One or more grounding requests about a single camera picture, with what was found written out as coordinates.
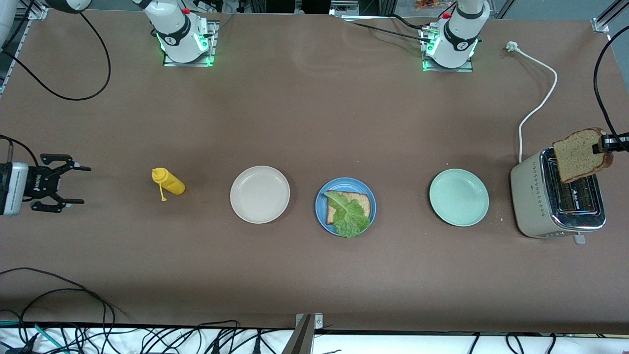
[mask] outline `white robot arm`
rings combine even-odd
[[[208,50],[208,22],[196,14],[182,12],[177,0],[132,0],[138,5],[157,31],[162,50],[175,62],[186,63],[197,59]],[[92,0],[47,0],[51,8],[66,13],[80,13]],[[9,36],[18,0],[0,0],[0,43]]]
[[[162,50],[176,62],[187,63],[208,50],[203,36],[208,21],[182,9],[176,0],[132,0],[138,5],[157,31]]]
[[[489,18],[485,0],[458,0],[451,18],[439,19],[435,43],[426,54],[443,67],[457,68],[474,53],[481,28]]]

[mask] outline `mustard bottle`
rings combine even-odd
[[[153,178],[153,181],[159,185],[159,192],[162,195],[162,202],[166,201],[162,188],[175,195],[180,195],[184,192],[184,190],[186,190],[186,185],[182,181],[180,181],[179,178],[175,177],[174,174],[170,173],[170,171],[163,167],[153,169],[153,172],[151,172],[151,177]]]

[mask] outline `table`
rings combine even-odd
[[[585,246],[523,236],[511,206],[517,126],[552,75],[503,47],[517,41],[559,73],[525,125],[528,157],[604,126],[591,76],[607,38],[587,21],[488,21],[474,73],[454,74],[422,72],[412,40],[324,15],[236,15],[213,68],[165,68],[144,14],[86,15],[111,54],[101,95],[62,101],[17,68],[0,100],[3,134],[93,169],[62,178],[60,194],[86,204],[59,215],[25,205],[3,218],[0,268],[83,283],[126,323],[235,318],[279,328],[295,313],[322,312],[340,329],[629,331],[626,156],[599,174],[608,223]],[[394,20],[369,23],[411,33]],[[106,75],[79,16],[52,11],[34,23],[19,57],[66,95],[92,93]],[[612,55],[599,82],[625,131],[629,100]],[[264,225],[240,220],[229,201],[233,180],[256,165],[291,185],[287,210]],[[150,179],[158,166],[186,183],[183,195],[160,201]],[[431,179],[448,168],[475,173],[489,190],[489,212],[473,227],[450,226],[430,207]],[[362,180],[378,202],[357,239],[334,237],[315,218],[317,191],[339,176]],[[0,299],[19,308],[60,285],[6,276]],[[26,319],[98,322],[100,311],[67,294]]]

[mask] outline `lettuce leaf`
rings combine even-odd
[[[337,191],[327,191],[324,195],[328,197],[330,206],[336,209],[332,224],[339,236],[356,237],[371,225],[369,218],[365,216],[365,210],[357,200],[349,202],[346,196]]]

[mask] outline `white plate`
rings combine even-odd
[[[286,177],[273,167],[246,169],[231,186],[231,207],[237,216],[252,224],[275,220],[286,210],[290,198]]]

